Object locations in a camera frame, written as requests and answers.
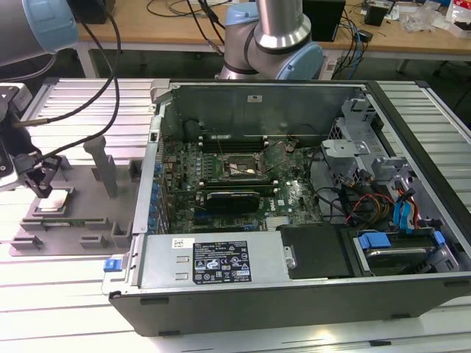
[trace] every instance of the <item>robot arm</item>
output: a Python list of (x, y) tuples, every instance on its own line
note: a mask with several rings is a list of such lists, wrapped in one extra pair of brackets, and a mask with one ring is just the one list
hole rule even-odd
[[(66, 0), (8, 0), (0, 4), (0, 66), (56, 54), (79, 39), (77, 23)], [(14, 128), (31, 100), (24, 85), (0, 84), (0, 190), (19, 185), (38, 197), (51, 193), (50, 182), (61, 158), (41, 156), (25, 128)]]
[(227, 11), (220, 79), (312, 79), (322, 61), (302, 0), (257, 0)]
[(2, 1), (0, 29), (0, 66), (56, 54), (79, 40), (66, 0)]

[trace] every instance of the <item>screw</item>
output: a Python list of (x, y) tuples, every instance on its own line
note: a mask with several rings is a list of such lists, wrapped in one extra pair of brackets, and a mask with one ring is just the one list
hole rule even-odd
[(286, 265), (288, 266), (290, 270), (293, 270), (296, 268), (296, 263), (294, 262), (294, 259), (291, 257), (286, 259)]

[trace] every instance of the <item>blue cable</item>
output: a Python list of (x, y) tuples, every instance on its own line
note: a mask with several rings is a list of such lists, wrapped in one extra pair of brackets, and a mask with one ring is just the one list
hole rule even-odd
[[(356, 35), (356, 40), (357, 40), (357, 44), (359, 44), (361, 46), (361, 39), (360, 39), (360, 34), (358, 33), (358, 29), (356, 28), (356, 26), (347, 26), (345, 24), (340, 24), (342, 27), (345, 27), (345, 28), (350, 28), (352, 30), (355, 31), (355, 35)], [(355, 52), (358, 54), (358, 56), (356, 57), (355, 61), (354, 61), (354, 66), (353, 66), (353, 69), (352, 71), (350, 72), (350, 74), (348, 75), (348, 78), (347, 79), (352, 79), (353, 75), (355, 74), (356, 72), (356, 69), (358, 68), (358, 65), (360, 64), (360, 58), (361, 58), (361, 51), (359, 50), (355, 50)]]

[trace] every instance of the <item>warning label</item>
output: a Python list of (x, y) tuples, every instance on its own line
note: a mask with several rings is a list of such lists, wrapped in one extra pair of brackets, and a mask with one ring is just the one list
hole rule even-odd
[(246, 241), (194, 243), (193, 260), (197, 285), (252, 281)]

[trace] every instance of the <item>motherboard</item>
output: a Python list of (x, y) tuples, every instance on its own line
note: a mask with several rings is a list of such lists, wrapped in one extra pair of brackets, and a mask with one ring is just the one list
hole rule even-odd
[(169, 232), (250, 232), (322, 221), (296, 141), (165, 140), (161, 184)]

